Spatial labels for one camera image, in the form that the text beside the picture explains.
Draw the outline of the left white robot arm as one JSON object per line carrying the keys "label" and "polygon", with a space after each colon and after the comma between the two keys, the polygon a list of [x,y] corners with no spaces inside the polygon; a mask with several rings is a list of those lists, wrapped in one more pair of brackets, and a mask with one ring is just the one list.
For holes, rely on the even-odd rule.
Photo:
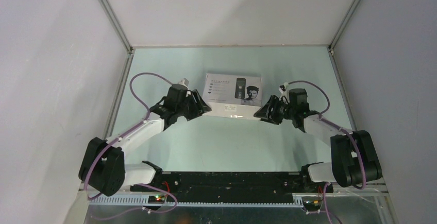
{"label": "left white robot arm", "polygon": [[89,141],[78,173],[84,189],[91,186],[105,196],[127,185],[143,184],[153,192],[161,189],[163,177],[156,173],[156,167],[146,162],[126,164],[126,158],[180,117],[190,121],[211,110],[197,90],[189,90],[184,84],[171,85],[145,119],[121,134]]}

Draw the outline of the aluminium frame post right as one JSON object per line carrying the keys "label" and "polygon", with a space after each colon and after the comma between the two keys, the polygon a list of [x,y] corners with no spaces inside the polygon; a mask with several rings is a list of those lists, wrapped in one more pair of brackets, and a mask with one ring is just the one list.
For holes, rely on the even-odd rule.
{"label": "aluminium frame post right", "polygon": [[348,7],[344,17],[342,18],[342,21],[337,28],[330,44],[329,48],[334,49],[336,45],[338,44],[340,38],[342,37],[342,34],[344,33],[346,27],[348,26],[350,20],[352,19],[354,13],[358,9],[359,5],[361,4],[362,0],[352,0],[350,6]]}

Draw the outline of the aluminium frame post left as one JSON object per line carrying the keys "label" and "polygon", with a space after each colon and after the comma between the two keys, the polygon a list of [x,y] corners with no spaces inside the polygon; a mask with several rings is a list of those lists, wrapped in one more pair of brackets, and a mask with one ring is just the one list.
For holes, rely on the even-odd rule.
{"label": "aluminium frame post left", "polygon": [[115,11],[113,10],[109,0],[98,0],[100,3],[104,13],[106,14],[108,21],[110,22],[111,26],[113,27],[116,35],[118,36],[119,40],[121,41],[123,47],[127,51],[128,54],[132,52],[132,45],[129,42],[122,25],[117,18]]}

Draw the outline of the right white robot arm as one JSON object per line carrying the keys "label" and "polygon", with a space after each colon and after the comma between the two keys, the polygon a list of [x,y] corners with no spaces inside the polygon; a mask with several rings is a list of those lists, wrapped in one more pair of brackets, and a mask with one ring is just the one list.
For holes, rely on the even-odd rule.
{"label": "right white robot arm", "polygon": [[280,97],[272,95],[254,117],[279,125],[290,120],[294,128],[310,134],[330,146],[331,161],[308,166],[300,177],[300,187],[315,191],[321,182],[337,183],[341,187],[363,188],[368,182],[382,178],[371,135],[365,130],[353,131],[329,121],[310,110],[305,89],[291,89]]}

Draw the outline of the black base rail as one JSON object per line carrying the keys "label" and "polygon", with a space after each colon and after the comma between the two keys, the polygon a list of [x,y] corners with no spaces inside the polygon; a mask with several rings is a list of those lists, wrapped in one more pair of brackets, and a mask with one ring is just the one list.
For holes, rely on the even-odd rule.
{"label": "black base rail", "polygon": [[300,172],[162,172],[151,186],[169,190],[180,203],[286,204],[298,193],[321,193],[324,182]]}

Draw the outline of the aluminium frame post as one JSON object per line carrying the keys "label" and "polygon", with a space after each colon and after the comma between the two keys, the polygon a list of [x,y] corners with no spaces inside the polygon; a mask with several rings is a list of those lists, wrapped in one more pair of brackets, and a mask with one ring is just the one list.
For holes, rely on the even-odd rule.
{"label": "aluminium frame post", "polygon": [[127,51],[128,54],[132,52],[132,45],[129,42],[122,25],[117,18],[115,11],[113,10],[109,0],[98,0],[100,3],[104,13],[106,14],[108,21],[110,22],[111,26],[113,27],[116,35],[118,36],[119,40],[121,41],[123,47]]}
{"label": "aluminium frame post", "polygon": [[342,18],[342,21],[337,28],[330,44],[329,48],[334,49],[336,45],[338,44],[340,38],[342,37],[342,34],[344,33],[346,27],[348,26],[350,20],[352,19],[354,13],[358,9],[359,5],[361,4],[362,0],[352,0],[350,6],[348,7],[344,17]]}

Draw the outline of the white cardboard kit box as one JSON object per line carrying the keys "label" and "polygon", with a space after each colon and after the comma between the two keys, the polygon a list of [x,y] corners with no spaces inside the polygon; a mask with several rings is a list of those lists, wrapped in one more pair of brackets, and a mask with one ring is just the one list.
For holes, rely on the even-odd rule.
{"label": "white cardboard kit box", "polygon": [[207,116],[256,120],[262,107],[262,78],[208,73],[202,99]]}

